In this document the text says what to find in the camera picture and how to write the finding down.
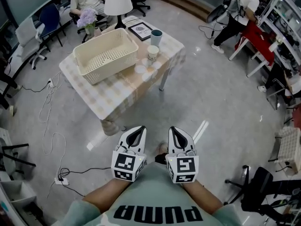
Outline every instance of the table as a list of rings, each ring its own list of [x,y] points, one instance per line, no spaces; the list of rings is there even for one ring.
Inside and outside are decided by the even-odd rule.
[[[141,22],[145,21],[135,16],[123,20],[127,27]],[[104,30],[103,33],[112,31],[114,26]],[[90,85],[79,75],[73,54],[66,57],[59,65],[73,88],[101,120],[103,131],[107,136],[112,136],[119,131],[115,120],[145,94],[161,76],[163,78],[159,89],[163,91],[168,75],[175,71],[175,68],[179,68],[186,58],[184,45],[163,32],[157,60],[151,63],[147,59],[147,47],[151,39],[140,41],[128,29],[127,31],[139,46],[136,64],[98,84]]]

